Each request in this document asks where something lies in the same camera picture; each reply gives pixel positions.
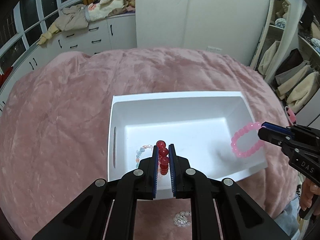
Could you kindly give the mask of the person's right hand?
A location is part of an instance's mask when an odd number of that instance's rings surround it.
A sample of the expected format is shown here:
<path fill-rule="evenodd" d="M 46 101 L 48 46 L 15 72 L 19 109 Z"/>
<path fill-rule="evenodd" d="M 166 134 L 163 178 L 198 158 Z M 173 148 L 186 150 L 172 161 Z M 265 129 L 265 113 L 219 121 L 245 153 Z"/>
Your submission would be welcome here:
<path fill-rule="evenodd" d="M 303 211 L 311 207 L 314 195 L 320 195 L 319 187 L 310 179 L 306 178 L 302 184 L 302 192 L 300 196 L 300 207 Z"/>

